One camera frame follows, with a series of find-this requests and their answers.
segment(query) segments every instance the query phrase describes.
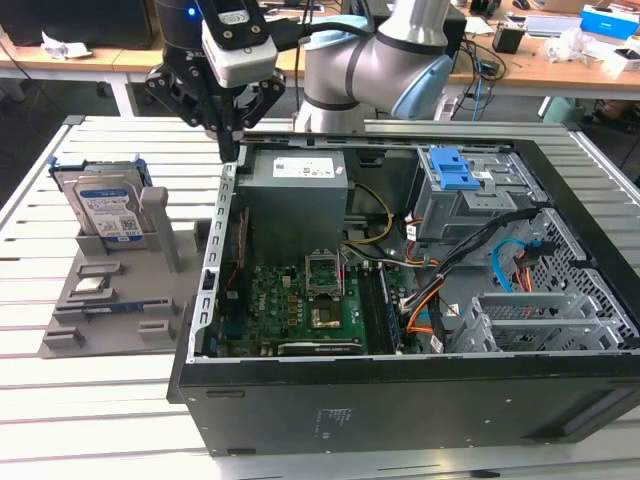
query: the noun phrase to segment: hard drive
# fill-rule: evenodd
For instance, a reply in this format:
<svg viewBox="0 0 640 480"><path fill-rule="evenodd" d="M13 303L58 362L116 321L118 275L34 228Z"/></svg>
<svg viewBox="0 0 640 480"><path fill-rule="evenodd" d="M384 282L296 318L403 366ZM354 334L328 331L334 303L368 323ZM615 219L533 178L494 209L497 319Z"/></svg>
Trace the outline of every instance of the hard drive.
<svg viewBox="0 0 640 480"><path fill-rule="evenodd" d="M141 213L142 189L151 186L144 160L62 163L49 159L49 173L67 197L84 235L100 236L107 248L143 247L153 226Z"/></svg>

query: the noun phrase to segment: metal slotted table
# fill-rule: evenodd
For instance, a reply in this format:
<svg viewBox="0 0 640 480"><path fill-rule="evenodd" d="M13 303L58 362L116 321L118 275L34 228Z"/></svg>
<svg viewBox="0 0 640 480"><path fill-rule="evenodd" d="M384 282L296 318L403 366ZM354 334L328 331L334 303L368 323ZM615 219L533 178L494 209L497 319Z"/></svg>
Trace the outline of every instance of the metal slotted table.
<svg viewBox="0 0 640 480"><path fill-rule="evenodd" d="M491 447L211 459L182 405L165 400L172 355L68 360L36 357L77 245L77 223L44 168L49 155L149 164L169 189L174 228L211 217L217 145L173 118L74 119L0 212L0 478L380 479L468 477L487 469L520 479L640 476L640 409L577 445ZM288 130L283 120L260 128ZM372 132L535 140L640 273L640 193L579 132L559 125L376 121ZM437 432L425 432L437 435Z"/></svg>

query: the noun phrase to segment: white sticker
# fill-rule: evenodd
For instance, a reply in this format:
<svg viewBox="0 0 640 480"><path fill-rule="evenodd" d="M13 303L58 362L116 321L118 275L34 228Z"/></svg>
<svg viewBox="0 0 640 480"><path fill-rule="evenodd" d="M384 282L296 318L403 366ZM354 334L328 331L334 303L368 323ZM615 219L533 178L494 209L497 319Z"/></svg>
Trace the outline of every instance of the white sticker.
<svg viewBox="0 0 640 480"><path fill-rule="evenodd" d="M138 219L127 209L129 194L125 189L85 190L80 192L80 201L101 237L118 242L142 237Z"/></svg>
<svg viewBox="0 0 640 480"><path fill-rule="evenodd" d="M278 157L273 162L274 178L335 178L331 158Z"/></svg>
<svg viewBox="0 0 640 480"><path fill-rule="evenodd" d="M218 18L225 25L237 25L238 23L247 23L249 14L246 10L234 10L233 12L219 13Z"/></svg>
<svg viewBox="0 0 640 480"><path fill-rule="evenodd" d="M493 178L489 172L471 172L471 175L473 175L473 178L480 178L484 180L491 180Z"/></svg>
<svg viewBox="0 0 640 480"><path fill-rule="evenodd" d="M415 225L407 225L407 238L412 242L418 238L418 229Z"/></svg>
<svg viewBox="0 0 640 480"><path fill-rule="evenodd" d="M445 317L459 317L460 316L460 307L457 303L453 305L447 305L447 310L444 313Z"/></svg>
<svg viewBox="0 0 640 480"><path fill-rule="evenodd" d="M444 345L435 335L431 336L431 348L433 348L436 353L442 353L444 351Z"/></svg>
<svg viewBox="0 0 640 480"><path fill-rule="evenodd" d="M84 313L111 313L110 308L85 308Z"/></svg>

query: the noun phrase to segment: gray floor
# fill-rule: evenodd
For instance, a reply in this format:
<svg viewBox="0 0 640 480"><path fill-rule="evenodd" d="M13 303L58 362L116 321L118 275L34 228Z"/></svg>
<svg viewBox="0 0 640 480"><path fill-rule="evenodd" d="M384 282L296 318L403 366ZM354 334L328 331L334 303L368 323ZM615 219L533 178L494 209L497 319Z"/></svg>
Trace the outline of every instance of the gray floor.
<svg viewBox="0 0 640 480"><path fill-rule="evenodd" d="M37 85L25 82L23 87L27 97L24 102L15 103L6 98L0 101L0 206L9 198L66 115L118 113L113 98L99 97L94 83L46 82L45 92L59 111L45 95L38 94ZM288 89L269 116L290 117L295 111L294 93L293 89ZM136 85L136 97L142 115L171 115L158 102L148 101L142 85ZM498 96L488 106L482 120L540 122L536 112L541 102L542 99L537 97ZM373 109L367 113L371 118L375 117ZM456 115L456 120L470 119L469 111L460 110ZM583 130L616 164L625 158L636 140L632 135L620 134L601 125L584 125ZM640 174L640 148L632 153L624 171L632 180Z"/></svg>

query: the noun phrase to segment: green motherboard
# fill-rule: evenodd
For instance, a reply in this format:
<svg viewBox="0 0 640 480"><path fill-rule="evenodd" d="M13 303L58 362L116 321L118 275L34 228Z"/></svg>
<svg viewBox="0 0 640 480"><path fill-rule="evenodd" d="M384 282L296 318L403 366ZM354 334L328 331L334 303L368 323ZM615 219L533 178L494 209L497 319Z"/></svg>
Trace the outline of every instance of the green motherboard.
<svg viewBox="0 0 640 480"><path fill-rule="evenodd" d="M307 286L307 271L311 288ZM365 322L370 321L367 312L372 300L369 291L362 289L367 276L377 279L379 275L362 266L336 271L331 262L317 262L309 270L304 264L254 267L245 321L235 326L229 323L225 329L229 354L275 356L283 343L350 344L357 346L359 353L369 353L367 333L371 334L371 328ZM385 278L388 300L396 308L398 299L406 294L404 274L390 268L385 270Z"/></svg>

